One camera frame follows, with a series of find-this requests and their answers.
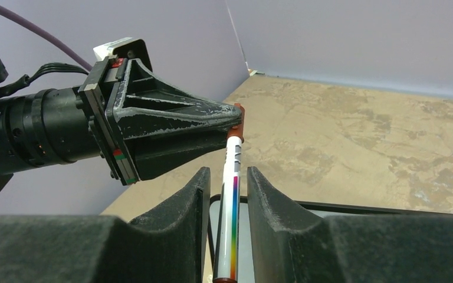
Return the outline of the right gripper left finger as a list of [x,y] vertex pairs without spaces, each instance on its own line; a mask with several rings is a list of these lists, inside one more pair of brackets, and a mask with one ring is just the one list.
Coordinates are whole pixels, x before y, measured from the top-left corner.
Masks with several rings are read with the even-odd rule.
[[0,215],[0,282],[201,282],[211,172],[125,222]]

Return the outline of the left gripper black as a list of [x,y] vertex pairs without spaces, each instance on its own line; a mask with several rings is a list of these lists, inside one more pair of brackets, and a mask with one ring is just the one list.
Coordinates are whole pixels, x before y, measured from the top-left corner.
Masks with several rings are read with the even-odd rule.
[[242,120],[240,108],[185,92],[140,59],[96,62],[78,98],[100,156],[125,186],[223,149],[228,129]]

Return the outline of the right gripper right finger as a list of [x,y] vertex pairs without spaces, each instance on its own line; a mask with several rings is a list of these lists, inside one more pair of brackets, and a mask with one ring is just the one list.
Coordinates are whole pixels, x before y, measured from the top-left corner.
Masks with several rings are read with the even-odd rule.
[[321,217],[247,170],[256,282],[453,282],[453,214]]

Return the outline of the small black-framed whiteboard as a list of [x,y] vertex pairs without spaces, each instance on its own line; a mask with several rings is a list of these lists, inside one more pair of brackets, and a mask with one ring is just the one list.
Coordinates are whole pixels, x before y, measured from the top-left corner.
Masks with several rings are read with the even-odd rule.
[[[211,264],[211,273],[204,276],[208,282],[212,282],[214,273],[215,247],[217,238],[217,229],[219,223],[219,206],[220,195],[213,195],[210,198],[209,205],[209,223],[208,223],[208,249],[209,263]],[[332,203],[318,203],[298,200],[296,201],[301,207],[311,213],[326,218],[337,215],[431,215],[431,216],[448,216],[449,213],[427,212],[418,210],[392,209],[392,208],[375,208],[370,206],[342,205]],[[252,263],[252,252],[250,249],[250,236],[243,236],[239,247],[241,248],[241,260],[239,274],[244,282],[254,282],[254,264]]]

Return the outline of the white marker rainbow stripe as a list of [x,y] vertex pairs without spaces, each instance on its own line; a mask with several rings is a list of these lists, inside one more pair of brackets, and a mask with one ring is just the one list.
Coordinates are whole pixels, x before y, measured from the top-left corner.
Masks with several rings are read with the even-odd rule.
[[213,282],[238,281],[241,150],[242,140],[240,137],[231,136],[227,139],[215,244]]

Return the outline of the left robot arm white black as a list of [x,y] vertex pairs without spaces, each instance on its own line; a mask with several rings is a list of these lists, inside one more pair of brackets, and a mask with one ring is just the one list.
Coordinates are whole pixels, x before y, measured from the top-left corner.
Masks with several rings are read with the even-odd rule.
[[240,106],[189,94],[153,73],[146,44],[126,37],[94,49],[85,81],[16,96],[51,73],[84,73],[52,62],[4,84],[0,59],[0,192],[17,172],[102,157],[123,185],[154,179],[222,149],[241,128]]

